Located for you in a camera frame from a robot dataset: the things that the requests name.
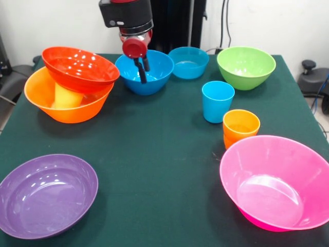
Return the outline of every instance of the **green tablecloth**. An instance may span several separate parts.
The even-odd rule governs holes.
[[[237,92],[231,108],[256,113],[259,134],[295,139],[329,160],[329,145],[297,84],[282,57],[275,60],[270,78],[255,90]],[[210,80],[222,80],[215,56],[201,78],[172,76],[149,97],[134,95],[118,80],[99,115],[77,125],[52,120],[22,95],[0,136],[0,178],[36,156],[67,153],[94,167],[99,192],[67,232],[38,241],[0,233],[0,246],[328,246],[329,225],[267,232],[230,201],[218,176],[222,125],[202,116],[201,86]]]

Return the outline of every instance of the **orange cup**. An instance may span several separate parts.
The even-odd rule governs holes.
[[[228,149],[238,140],[257,135],[261,122],[250,111],[231,110],[223,117],[224,144]]]
[[[26,98],[53,119],[65,124],[76,124],[96,116],[103,107],[114,83],[106,89],[83,96],[81,105],[73,108],[57,109],[55,107],[55,80],[46,67],[36,71],[26,81],[24,93]]]

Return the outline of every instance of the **bowl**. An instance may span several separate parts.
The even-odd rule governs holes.
[[[254,89],[276,68],[270,54],[252,47],[224,49],[218,54],[217,63],[226,82],[238,90]]]
[[[109,60],[71,47],[50,47],[42,52],[50,75],[62,87],[83,94],[106,89],[120,76]]]
[[[115,65],[119,68],[124,84],[135,94],[151,95],[157,93],[168,82],[174,69],[172,59],[159,51],[148,50],[150,71],[146,72],[147,83],[142,84],[134,60],[122,55]]]
[[[0,228],[21,239],[58,235],[89,210],[98,178],[86,161],[66,154],[37,157],[0,184]]]
[[[209,63],[209,55],[195,47],[176,48],[169,53],[169,57],[175,63],[174,75],[187,80],[202,76]]]
[[[329,221],[329,164],[294,140],[238,141],[222,157],[220,178],[241,213],[262,229],[306,230]]]
[[[55,80],[46,67],[34,72],[26,81],[24,93],[26,98],[53,119],[66,124],[76,124],[95,117],[102,109],[114,84],[104,90],[83,96],[81,105],[75,108],[55,109]]]

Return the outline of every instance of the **red bowl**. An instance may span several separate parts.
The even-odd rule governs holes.
[[[42,59],[59,85],[79,93],[101,91],[120,76],[109,60],[77,48],[50,47],[42,52]]]

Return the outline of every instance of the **cable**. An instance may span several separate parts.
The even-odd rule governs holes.
[[[16,103],[14,101],[11,101],[10,99],[7,99],[6,97],[4,97],[2,95],[0,95],[0,98],[7,101],[7,102],[9,102],[9,103],[11,103],[12,105],[16,105]]]
[[[228,38],[229,38],[228,47],[230,47],[231,40],[232,40],[230,30],[228,28],[228,3],[229,2],[230,2],[230,0],[227,0],[227,2],[226,2],[226,30],[227,30],[227,34],[228,34]]]
[[[218,50],[218,49],[223,50],[223,48],[221,48],[221,47],[216,47],[216,48],[211,48],[211,49],[206,50],[206,53],[210,52],[211,50]]]
[[[319,124],[319,126],[321,127],[322,132],[324,133],[325,138],[327,139],[327,138],[328,138],[327,131],[324,129],[324,127],[322,126],[322,124],[320,124],[319,122],[318,122],[318,124]]]
[[[226,0],[223,0],[223,5],[222,5],[222,29],[221,29],[221,44],[220,44],[220,47],[222,47],[223,45],[223,30],[224,30],[224,9],[225,9],[225,1]]]
[[[325,86],[327,85],[328,83],[328,80],[329,80],[329,75],[327,76],[326,80],[323,82],[323,84],[321,85],[320,89],[318,90],[316,96],[315,96],[315,99],[310,107],[311,111],[313,112],[313,109],[314,112],[313,112],[313,115],[317,112],[317,108],[318,108],[318,97],[319,97],[319,94],[320,92],[325,88]]]

